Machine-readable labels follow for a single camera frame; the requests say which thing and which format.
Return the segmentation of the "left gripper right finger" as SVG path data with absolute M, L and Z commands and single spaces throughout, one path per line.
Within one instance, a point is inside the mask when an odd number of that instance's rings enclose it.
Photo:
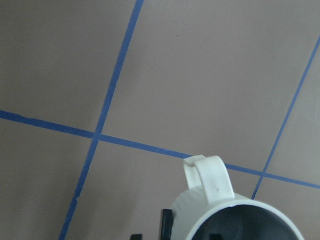
M 210 234 L 209 240 L 220 240 L 220 234 L 217 234 L 217 233 Z

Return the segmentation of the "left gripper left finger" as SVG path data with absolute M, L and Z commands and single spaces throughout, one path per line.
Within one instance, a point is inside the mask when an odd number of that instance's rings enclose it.
M 170 240 L 173 227 L 173 210 L 163 209 L 161 215 L 161 240 Z

